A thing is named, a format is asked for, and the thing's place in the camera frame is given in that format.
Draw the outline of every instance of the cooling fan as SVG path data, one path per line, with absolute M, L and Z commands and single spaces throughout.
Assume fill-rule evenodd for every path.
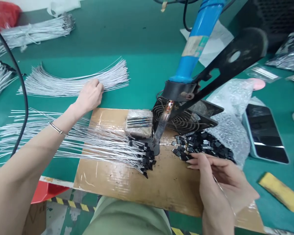
M 159 97 L 153 107 L 154 127 L 157 128 L 160 117 L 167 104 L 167 99 Z M 183 103 L 176 102 L 173 109 L 177 110 Z M 175 116 L 167 123 L 167 127 L 178 132 L 180 135 L 196 132 L 209 127 L 215 127 L 218 123 L 210 117 L 221 113 L 223 108 L 207 101 L 199 101 L 190 109 Z

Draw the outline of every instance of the woman's left hand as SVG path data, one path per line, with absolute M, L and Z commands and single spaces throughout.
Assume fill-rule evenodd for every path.
M 75 108 L 81 112 L 81 116 L 100 105 L 103 92 L 104 86 L 97 78 L 84 85 L 74 103 Z

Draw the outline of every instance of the phone screen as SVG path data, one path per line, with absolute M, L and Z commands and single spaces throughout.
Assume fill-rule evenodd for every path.
M 289 163 L 270 109 L 249 104 L 246 109 L 257 155 L 282 163 Z

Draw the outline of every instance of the teal table surface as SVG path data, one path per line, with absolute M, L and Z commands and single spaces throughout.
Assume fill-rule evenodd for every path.
M 52 75 L 74 77 L 95 73 L 105 68 L 120 56 L 127 61 L 130 85 L 104 93 L 100 107 L 119 109 L 152 109 L 156 94 L 164 88 L 164 82 L 177 69 L 185 46 L 185 39 L 179 29 L 183 28 L 183 6 L 171 5 L 165 13 L 153 1 L 146 5 L 128 1 L 82 1 L 82 8 L 72 12 L 76 19 L 75 29 L 67 37 L 29 45 L 24 53 L 13 49 L 22 73 L 29 74 L 32 66 L 43 66 Z M 198 4 L 188 10 L 188 21 L 194 21 Z M 221 17 L 221 22 L 229 24 L 229 12 Z M 20 22 L 40 22 L 50 19 L 45 10 L 23 14 Z M 12 64 L 5 55 L 4 62 Z M 198 63 L 194 74 L 203 66 Z M 271 69 L 282 79 L 267 84 L 263 90 L 253 95 L 262 100 L 271 110 L 283 139 L 290 164 L 281 165 L 249 157 L 244 166 L 248 181 L 259 192 L 256 201 L 264 225 L 294 232 L 294 213 L 258 185 L 265 172 L 271 172 L 294 190 L 294 83 L 284 77 L 292 73 Z M 237 78 L 247 78 L 240 74 Z M 0 127 L 11 123 L 10 111 L 23 110 L 23 97 L 16 95 L 20 87 L 15 81 L 0 96 Z M 38 98 L 28 97 L 29 106 L 41 111 L 64 112 L 76 97 Z M 43 176 L 74 181 L 77 159 L 55 158 L 46 168 Z

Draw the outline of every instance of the pile of black connectors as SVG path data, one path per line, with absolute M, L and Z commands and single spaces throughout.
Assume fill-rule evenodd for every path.
M 148 146 L 148 143 L 141 143 L 129 137 L 129 146 L 133 146 L 133 142 L 136 143 L 136 146 L 144 153 L 143 155 L 137 154 L 137 170 L 148 179 L 147 170 L 153 170 L 153 165 L 157 162 L 155 160 L 155 154 Z
M 236 164 L 232 150 L 226 148 L 217 138 L 205 131 L 183 136 L 176 135 L 172 145 L 175 146 L 172 152 L 183 161 L 193 158 L 190 153 L 203 152 L 215 157 L 229 159 Z

